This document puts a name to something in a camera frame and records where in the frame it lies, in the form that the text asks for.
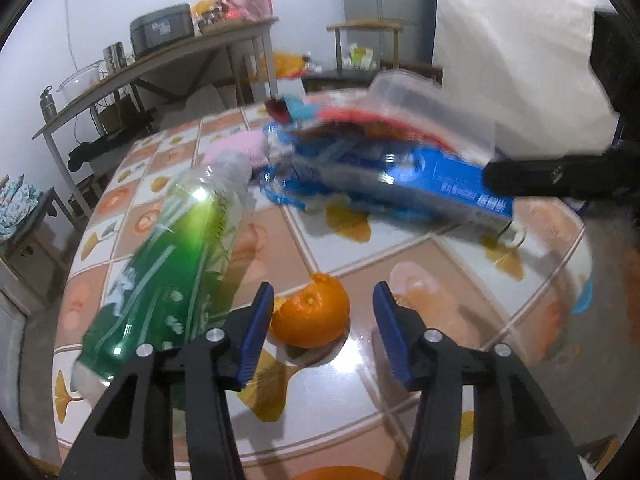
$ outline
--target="white curtain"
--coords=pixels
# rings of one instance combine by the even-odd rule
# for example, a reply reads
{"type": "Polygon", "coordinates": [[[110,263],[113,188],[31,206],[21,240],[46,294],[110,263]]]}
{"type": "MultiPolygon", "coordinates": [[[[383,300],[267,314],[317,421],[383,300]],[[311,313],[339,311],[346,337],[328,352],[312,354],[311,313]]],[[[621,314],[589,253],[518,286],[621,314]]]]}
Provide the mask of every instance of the white curtain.
{"type": "Polygon", "coordinates": [[[444,87],[498,122],[512,156],[601,152],[617,115],[588,65],[608,0],[438,0],[444,87]]]}

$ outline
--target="gray floor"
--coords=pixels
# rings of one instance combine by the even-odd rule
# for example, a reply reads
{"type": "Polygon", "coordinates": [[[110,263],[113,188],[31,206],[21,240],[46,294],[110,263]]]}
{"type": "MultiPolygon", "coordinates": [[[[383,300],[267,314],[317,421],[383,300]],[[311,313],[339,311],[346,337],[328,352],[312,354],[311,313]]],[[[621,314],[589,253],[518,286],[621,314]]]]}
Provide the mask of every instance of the gray floor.
{"type": "MultiPolygon", "coordinates": [[[[640,348],[631,343],[622,282],[625,252],[638,247],[628,211],[592,206],[584,218],[593,253],[591,307],[571,315],[553,357],[533,369],[574,442],[624,437],[640,408],[640,348]]],[[[51,407],[51,354],[58,307],[27,322],[20,371],[24,432],[58,464],[51,407]]]]}

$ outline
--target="orange fruit at bottom edge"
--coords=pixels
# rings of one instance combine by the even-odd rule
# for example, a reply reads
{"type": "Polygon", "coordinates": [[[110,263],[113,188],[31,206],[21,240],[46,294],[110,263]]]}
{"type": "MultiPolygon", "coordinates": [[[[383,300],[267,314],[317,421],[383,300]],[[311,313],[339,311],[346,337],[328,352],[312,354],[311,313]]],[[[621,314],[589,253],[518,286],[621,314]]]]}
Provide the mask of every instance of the orange fruit at bottom edge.
{"type": "Polygon", "coordinates": [[[311,279],[273,313],[271,330],[284,344],[318,348],[338,339],[349,324],[349,297],[342,284],[321,273],[311,279]]]}
{"type": "Polygon", "coordinates": [[[386,480],[385,476],[371,469],[353,465],[321,467],[298,475],[294,480],[386,480]]]}

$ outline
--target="round table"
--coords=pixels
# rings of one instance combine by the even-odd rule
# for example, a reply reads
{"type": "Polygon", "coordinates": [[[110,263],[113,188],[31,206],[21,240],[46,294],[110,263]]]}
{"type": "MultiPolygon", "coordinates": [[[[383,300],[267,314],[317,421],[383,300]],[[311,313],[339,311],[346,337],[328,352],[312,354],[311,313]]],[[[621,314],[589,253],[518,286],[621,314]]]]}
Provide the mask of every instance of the round table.
{"type": "MultiPolygon", "coordinates": [[[[306,99],[339,106],[361,95],[306,99]]],[[[167,183],[197,164],[213,140],[266,122],[262,105],[228,110],[139,140],[121,163],[84,232],[60,310],[52,394],[63,459],[92,409],[71,381],[82,335],[158,219],[167,183]]],[[[527,236],[512,252],[468,226],[402,223],[335,207],[305,214],[252,191],[255,211],[232,257],[246,268],[234,306],[248,304],[262,281],[286,295],[309,283],[312,272],[327,272],[348,292],[351,329],[341,346],[297,357],[268,337],[258,362],[260,388],[251,383],[228,392],[249,479],[316,478],[309,471],[329,466],[369,470],[360,471],[362,478],[399,477],[418,397],[390,373],[371,306],[380,280],[400,304],[461,345],[487,349],[505,341],[533,370],[579,354],[567,346],[566,331],[590,304],[592,259],[582,221],[558,200],[516,202],[527,236]]],[[[468,467],[472,441],[470,387],[463,397],[461,468],[468,467]]],[[[177,477],[188,478],[178,411],[174,452],[177,477]]],[[[339,477],[339,468],[333,472],[339,477]]]]}

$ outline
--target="plastic bottle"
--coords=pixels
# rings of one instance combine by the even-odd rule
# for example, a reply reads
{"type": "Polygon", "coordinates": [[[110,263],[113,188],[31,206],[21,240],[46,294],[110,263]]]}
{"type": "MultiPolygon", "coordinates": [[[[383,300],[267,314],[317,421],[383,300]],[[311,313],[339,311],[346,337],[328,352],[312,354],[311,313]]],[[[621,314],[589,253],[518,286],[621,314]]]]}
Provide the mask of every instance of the plastic bottle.
{"type": "Polygon", "coordinates": [[[182,346],[230,309],[220,284],[248,197],[251,165],[225,152],[183,174],[169,190],[158,223],[120,273],[82,338],[74,387],[97,400],[142,344],[182,346]]]}

